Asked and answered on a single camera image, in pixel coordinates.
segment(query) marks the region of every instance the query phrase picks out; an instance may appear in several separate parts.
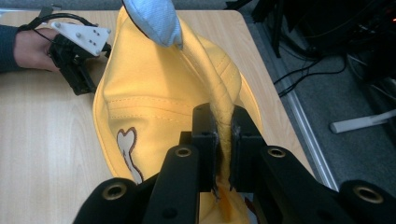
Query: person's arm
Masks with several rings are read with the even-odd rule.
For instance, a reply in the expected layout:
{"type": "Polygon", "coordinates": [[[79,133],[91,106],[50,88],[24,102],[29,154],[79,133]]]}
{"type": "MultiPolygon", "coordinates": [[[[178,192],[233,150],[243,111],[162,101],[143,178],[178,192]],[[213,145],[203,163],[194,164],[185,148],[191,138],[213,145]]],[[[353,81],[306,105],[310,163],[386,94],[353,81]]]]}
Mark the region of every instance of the person's arm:
{"type": "Polygon", "coordinates": [[[15,71],[21,68],[35,68],[49,71],[59,71],[48,55],[51,42],[58,33],[52,29],[43,28],[37,31],[17,32],[18,27],[0,26],[0,36],[3,43],[0,46],[0,72],[15,71]]]}

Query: black cord on floor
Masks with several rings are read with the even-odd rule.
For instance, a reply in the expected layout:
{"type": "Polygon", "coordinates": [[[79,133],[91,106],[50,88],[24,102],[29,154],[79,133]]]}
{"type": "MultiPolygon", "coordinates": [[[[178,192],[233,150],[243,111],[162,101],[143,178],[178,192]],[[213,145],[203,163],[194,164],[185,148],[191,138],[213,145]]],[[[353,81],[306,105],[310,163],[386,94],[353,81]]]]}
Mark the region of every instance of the black cord on floor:
{"type": "MultiPolygon", "coordinates": [[[[341,70],[336,71],[336,72],[318,72],[318,73],[311,73],[311,74],[304,75],[304,76],[300,77],[299,79],[297,79],[297,81],[295,81],[293,84],[291,84],[291,85],[290,85],[289,87],[287,87],[285,90],[279,92],[279,93],[278,93],[279,97],[283,97],[283,96],[287,95],[289,92],[291,92],[292,90],[294,90],[294,88],[296,88],[297,85],[298,85],[300,82],[302,82],[306,77],[312,77],[312,76],[318,76],[318,75],[334,75],[334,74],[340,74],[340,73],[344,72],[344,71],[346,70],[346,68],[347,68],[347,56],[343,56],[343,60],[344,60],[344,66],[343,66],[343,68],[342,68],[341,70]]],[[[292,72],[290,72],[290,73],[287,73],[285,76],[283,76],[282,78],[280,78],[279,80],[277,80],[274,84],[276,84],[278,81],[280,81],[281,79],[283,79],[283,78],[286,77],[286,76],[289,76],[289,75],[291,75],[291,74],[293,74],[293,73],[296,73],[296,72],[299,72],[299,71],[304,71],[305,69],[308,69],[308,68],[312,67],[313,65],[315,65],[315,64],[317,64],[317,63],[318,63],[318,61],[316,61],[316,62],[314,62],[314,63],[308,65],[308,66],[305,67],[305,68],[301,68],[301,69],[292,71],[292,72]]]]}

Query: blue fabric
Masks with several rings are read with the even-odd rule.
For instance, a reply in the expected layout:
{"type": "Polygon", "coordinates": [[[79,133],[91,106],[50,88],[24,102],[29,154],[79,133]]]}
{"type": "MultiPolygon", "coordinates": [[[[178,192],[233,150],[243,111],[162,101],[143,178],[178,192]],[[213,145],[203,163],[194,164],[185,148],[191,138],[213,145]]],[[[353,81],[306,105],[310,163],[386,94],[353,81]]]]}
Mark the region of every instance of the blue fabric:
{"type": "Polygon", "coordinates": [[[14,45],[17,32],[18,27],[0,25],[0,37],[2,40],[0,45],[0,73],[21,69],[14,59],[14,45]]]}
{"type": "Polygon", "coordinates": [[[181,28],[171,0],[123,0],[134,24],[155,43],[182,46],[181,28]]]}

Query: white chair leg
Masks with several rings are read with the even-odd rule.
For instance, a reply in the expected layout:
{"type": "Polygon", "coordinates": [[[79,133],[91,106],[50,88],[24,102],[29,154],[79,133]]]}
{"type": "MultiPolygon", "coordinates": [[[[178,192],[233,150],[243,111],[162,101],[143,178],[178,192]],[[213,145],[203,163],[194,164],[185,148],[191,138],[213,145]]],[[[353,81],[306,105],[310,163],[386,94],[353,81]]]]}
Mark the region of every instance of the white chair leg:
{"type": "Polygon", "coordinates": [[[367,128],[388,122],[388,119],[396,116],[396,109],[380,115],[373,115],[359,119],[348,119],[330,124],[333,133],[343,133],[361,128],[367,128]]]}

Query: light blue cloth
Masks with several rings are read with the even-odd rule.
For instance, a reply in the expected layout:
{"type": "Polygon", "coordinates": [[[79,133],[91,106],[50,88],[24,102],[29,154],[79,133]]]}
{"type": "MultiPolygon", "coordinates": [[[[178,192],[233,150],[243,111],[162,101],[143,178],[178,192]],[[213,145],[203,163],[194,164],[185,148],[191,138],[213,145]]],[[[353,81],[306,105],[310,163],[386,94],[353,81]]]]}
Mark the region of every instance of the light blue cloth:
{"type": "Polygon", "coordinates": [[[123,0],[123,4],[148,38],[164,47],[182,46],[180,23],[171,0],[123,0]]]}

